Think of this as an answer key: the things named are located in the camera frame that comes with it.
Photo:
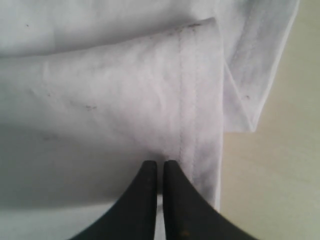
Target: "floor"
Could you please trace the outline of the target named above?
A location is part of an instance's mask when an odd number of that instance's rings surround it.
[[[221,213],[261,240],[320,239],[319,10],[301,0],[257,131],[224,136]]]

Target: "beige floor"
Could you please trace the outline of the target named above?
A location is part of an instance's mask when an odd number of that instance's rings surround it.
[[[302,0],[255,133],[226,134],[221,212],[262,240],[320,240],[320,1]]]

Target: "white garment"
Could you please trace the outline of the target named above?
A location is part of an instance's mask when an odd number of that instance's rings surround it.
[[[72,237],[159,156],[179,159],[219,208],[223,130],[255,130],[297,8],[0,3],[1,238]],[[156,239],[165,236],[161,217]]]

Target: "white fabric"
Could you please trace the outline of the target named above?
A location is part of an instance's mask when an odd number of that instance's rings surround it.
[[[297,7],[2,1],[1,238],[72,237],[161,156],[218,209],[223,131],[256,129]]]

